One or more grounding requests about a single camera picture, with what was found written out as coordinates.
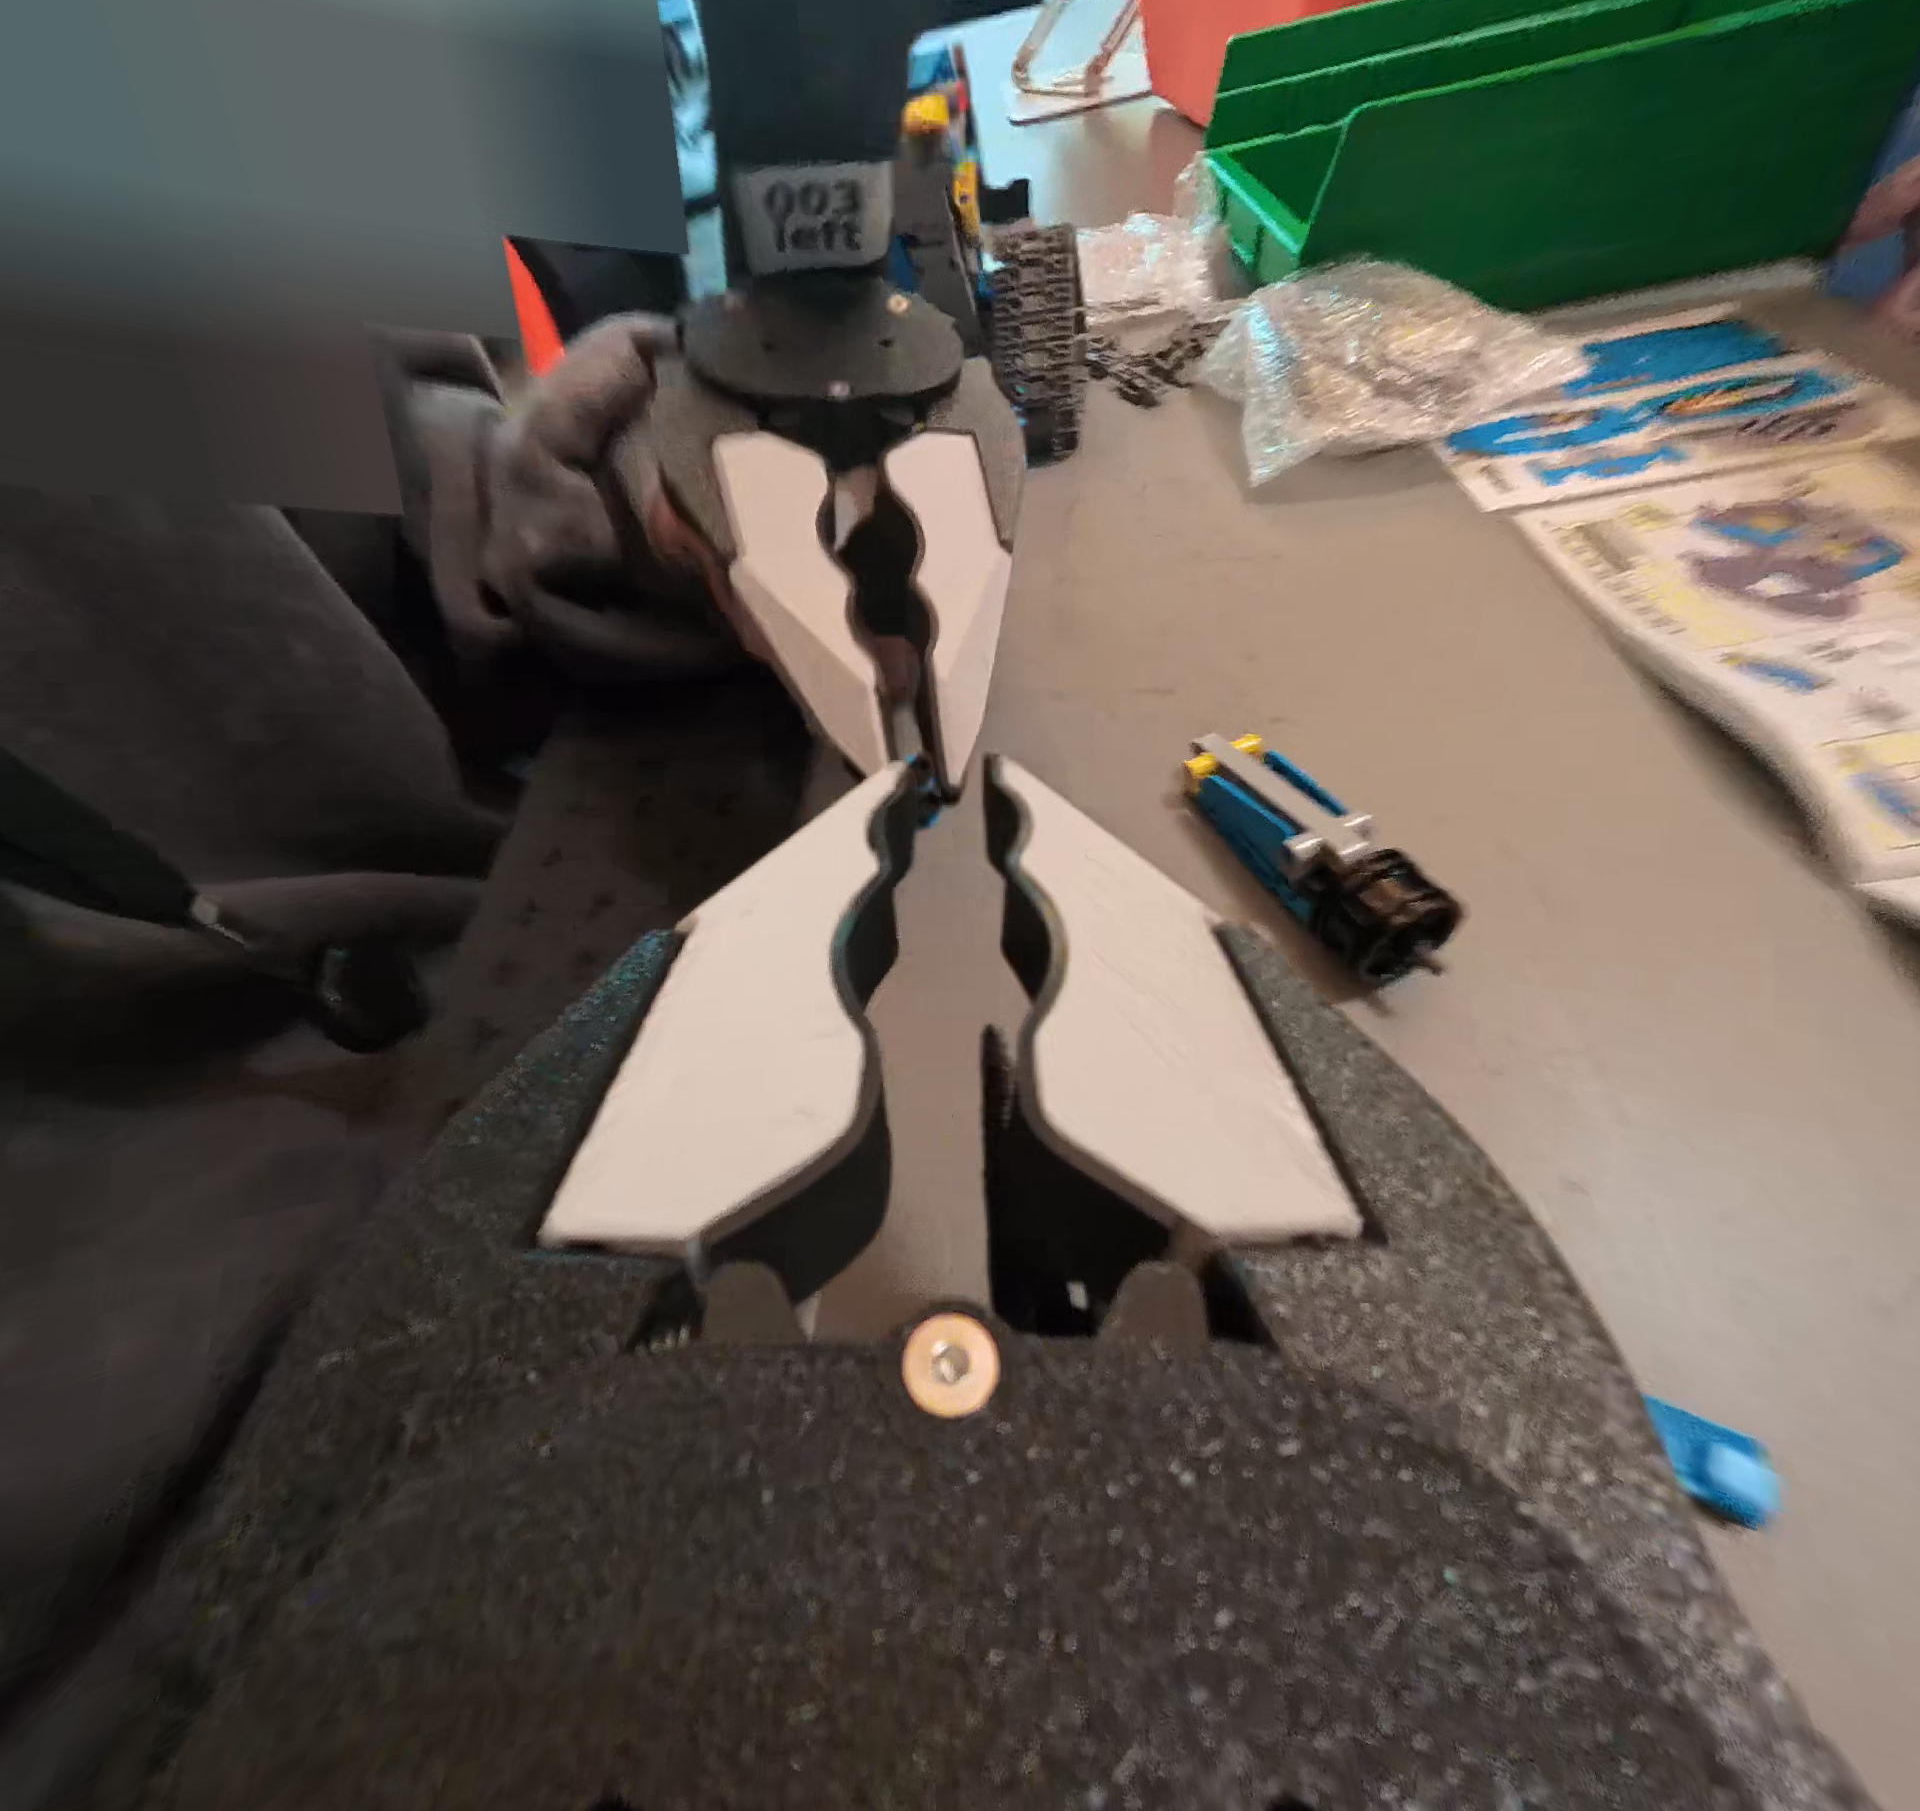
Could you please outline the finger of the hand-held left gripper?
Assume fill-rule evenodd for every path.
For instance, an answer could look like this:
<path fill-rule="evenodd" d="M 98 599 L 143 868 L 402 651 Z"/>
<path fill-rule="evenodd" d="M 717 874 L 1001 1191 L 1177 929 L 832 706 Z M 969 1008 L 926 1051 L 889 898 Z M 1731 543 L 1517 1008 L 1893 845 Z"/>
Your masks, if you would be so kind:
<path fill-rule="evenodd" d="M 851 624 L 851 576 L 828 550 L 828 464 L 770 432 L 712 441 L 732 531 L 732 597 L 808 720 L 861 774 L 893 759 L 876 661 Z"/>
<path fill-rule="evenodd" d="M 1013 554 L 997 539 L 971 432 L 918 432 L 885 456 L 880 474 L 917 534 L 909 603 L 924 746 L 942 784 L 965 784 L 988 713 Z"/>

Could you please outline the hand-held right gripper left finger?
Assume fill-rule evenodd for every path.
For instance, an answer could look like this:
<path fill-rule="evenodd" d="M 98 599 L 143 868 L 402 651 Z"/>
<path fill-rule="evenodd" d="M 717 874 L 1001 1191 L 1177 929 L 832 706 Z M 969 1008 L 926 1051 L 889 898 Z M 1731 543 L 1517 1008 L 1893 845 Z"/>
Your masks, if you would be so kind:
<path fill-rule="evenodd" d="M 541 1247 L 850 1264 L 872 1241 L 891 1147 L 869 1008 L 918 820 L 915 769 L 880 769 L 684 917 Z"/>

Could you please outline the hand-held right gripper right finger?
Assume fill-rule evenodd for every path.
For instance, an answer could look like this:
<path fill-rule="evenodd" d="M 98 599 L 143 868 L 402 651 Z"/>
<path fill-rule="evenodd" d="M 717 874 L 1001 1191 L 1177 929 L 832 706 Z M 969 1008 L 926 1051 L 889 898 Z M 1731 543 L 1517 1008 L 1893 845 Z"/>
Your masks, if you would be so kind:
<path fill-rule="evenodd" d="M 1225 919 L 1016 759 L 981 766 L 1016 1096 L 1047 1152 L 1225 1247 L 1352 1241 L 1363 1213 L 1261 1020 Z"/>

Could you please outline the black wheel blue beam assembly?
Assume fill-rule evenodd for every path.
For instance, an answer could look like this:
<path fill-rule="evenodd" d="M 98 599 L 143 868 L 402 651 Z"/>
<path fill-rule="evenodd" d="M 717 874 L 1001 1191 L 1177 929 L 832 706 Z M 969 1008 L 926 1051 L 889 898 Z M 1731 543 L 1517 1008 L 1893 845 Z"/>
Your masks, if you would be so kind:
<path fill-rule="evenodd" d="M 1465 913 L 1371 817 L 1259 734 L 1188 744 L 1183 782 L 1236 859 L 1352 978 L 1380 988 L 1444 972 Z"/>

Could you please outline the blue angled panel piece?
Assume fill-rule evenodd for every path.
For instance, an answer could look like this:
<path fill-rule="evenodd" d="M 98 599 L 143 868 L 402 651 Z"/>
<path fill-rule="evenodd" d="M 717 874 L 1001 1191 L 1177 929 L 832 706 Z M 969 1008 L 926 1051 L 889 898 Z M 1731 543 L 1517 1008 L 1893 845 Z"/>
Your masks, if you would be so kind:
<path fill-rule="evenodd" d="M 1696 1508 L 1753 1531 L 1783 1508 L 1780 1480 L 1759 1440 L 1654 1394 L 1644 1394 L 1644 1413 Z"/>

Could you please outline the person's left forearm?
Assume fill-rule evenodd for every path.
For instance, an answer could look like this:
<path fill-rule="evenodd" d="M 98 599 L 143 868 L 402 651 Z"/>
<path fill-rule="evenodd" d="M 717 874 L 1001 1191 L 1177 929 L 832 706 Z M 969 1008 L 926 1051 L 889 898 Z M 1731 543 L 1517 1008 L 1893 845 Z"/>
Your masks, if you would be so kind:
<path fill-rule="evenodd" d="M 510 390 L 474 337 L 372 337 L 401 531 L 444 633 L 478 663 L 535 654 L 593 685 L 691 685 L 768 649 L 730 594 L 662 567 L 642 529 L 659 482 L 650 411 L 666 318 L 613 315 Z"/>

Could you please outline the grey desk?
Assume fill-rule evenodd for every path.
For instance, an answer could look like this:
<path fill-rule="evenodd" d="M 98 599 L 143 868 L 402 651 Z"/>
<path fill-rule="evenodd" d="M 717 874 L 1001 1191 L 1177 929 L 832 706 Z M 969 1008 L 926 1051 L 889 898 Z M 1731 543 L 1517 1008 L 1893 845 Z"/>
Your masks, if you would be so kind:
<path fill-rule="evenodd" d="M 1915 1807 L 1915 944 L 1425 450 L 1241 490 L 1236 413 L 1091 388 L 1026 492 L 983 744 L 1261 920 L 1549 1229 L 1642 1388 L 1761 1440 L 1721 1573 L 1883 1807 Z M 1177 794 L 1262 731 L 1463 902 L 1357 997 Z"/>

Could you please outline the person's left hand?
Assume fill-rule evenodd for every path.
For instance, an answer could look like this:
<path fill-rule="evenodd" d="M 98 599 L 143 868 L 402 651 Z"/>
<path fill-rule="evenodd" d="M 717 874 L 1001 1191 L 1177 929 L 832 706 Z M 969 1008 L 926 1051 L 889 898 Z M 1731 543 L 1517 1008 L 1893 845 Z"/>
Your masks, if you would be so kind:
<path fill-rule="evenodd" d="M 662 567 L 697 581 L 714 605 L 724 605 L 732 594 L 730 561 L 719 551 L 704 529 L 691 525 L 670 490 L 655 485 L 642 508 L 642 529 Z"/>

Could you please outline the tracked robot model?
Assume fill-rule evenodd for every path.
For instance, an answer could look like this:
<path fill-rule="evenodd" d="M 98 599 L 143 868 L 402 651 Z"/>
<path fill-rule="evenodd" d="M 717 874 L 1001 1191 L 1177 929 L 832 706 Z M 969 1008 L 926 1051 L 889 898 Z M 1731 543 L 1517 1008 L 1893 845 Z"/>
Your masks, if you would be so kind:
<path fill-rule="evenodd" d="M 889 272 L 953 323 L 1013 407 L 1032 467 L 1079 448 L 1087 308 L 1068 223 L 1034 214 L 1026 178 L 995 183 L 979 143 L 965 50 L 915 46 L 900 119 Z"/>

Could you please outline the black track links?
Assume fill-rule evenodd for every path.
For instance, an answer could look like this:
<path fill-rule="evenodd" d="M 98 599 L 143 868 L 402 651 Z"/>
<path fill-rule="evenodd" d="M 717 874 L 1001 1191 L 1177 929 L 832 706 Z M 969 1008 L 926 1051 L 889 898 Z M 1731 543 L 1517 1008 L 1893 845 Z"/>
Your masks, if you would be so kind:
<path fill-rule="evenodd" d="M 1228 331 L 1231 309 L 1188 314 L 1162 337 L 1090 337 L 1085 353 L 1087 377 L 1105 384 L 1129 407 L 1156 409 L 1165 399 L 1183 390 L 1213 350 L 1214 341 Z"/>

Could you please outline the small clear plastic bag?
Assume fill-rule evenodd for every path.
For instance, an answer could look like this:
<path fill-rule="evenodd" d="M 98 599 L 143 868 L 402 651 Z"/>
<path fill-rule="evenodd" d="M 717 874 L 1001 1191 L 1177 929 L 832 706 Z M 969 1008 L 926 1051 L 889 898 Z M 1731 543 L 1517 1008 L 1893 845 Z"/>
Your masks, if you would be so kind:
<path fill-rule="evenodd" d="M 1213 223 L 1134 214 L 1077 229 L 1073 239 L 1091 325 L 1207 311 L 1219 303 Z"/>

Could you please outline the clear bubble wrap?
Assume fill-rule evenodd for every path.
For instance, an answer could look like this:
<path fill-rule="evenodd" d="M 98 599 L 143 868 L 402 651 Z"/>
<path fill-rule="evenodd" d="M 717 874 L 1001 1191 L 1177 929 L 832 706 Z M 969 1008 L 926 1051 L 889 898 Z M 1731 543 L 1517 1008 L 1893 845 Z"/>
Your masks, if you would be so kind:
<path fill-rule="evenodd" d="M 1236 407 L 1253 488 L 1319 456 L 1421 446 L 1582 373 L 1572 337 L 1403 263 L 1359 259 L 1241 298 L 1193 383 Z"/>

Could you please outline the blue sticker sheet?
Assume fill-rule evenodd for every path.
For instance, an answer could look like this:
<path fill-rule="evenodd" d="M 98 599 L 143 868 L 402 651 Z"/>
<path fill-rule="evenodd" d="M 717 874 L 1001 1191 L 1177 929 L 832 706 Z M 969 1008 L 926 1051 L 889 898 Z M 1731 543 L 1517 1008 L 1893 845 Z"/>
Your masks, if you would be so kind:
<path fill-rule="evenodd" d="M 1488 512 L 1914 444 L 1915 404 L 1731 304 L 1575 342 L 1581 371 L 1437 456 Z"/>

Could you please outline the green container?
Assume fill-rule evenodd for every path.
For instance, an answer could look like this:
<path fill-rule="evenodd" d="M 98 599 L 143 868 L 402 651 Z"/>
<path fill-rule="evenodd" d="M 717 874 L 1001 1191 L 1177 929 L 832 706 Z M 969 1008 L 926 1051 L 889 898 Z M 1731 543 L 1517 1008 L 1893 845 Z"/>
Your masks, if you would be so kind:
<path fill-rule="evenodd" d="M 1376 0 L 1228 46 L 1205 179 L 1261 287 L 1545 311 L 1830 253 L 1915 58 L 1919 0 Z"/>

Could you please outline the open instruction booklet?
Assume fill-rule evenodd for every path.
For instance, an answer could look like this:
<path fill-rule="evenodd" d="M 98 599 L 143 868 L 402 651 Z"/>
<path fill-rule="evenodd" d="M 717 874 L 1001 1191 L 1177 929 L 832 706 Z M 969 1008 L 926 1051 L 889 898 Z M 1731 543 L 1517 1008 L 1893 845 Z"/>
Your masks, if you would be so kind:
<path fill-rule="evenodd" d="M 1860 903 L 1915 932 L 1915 464 L 1757 465 L 1515 526 L 1629 660 L 1791 794 Z"/>

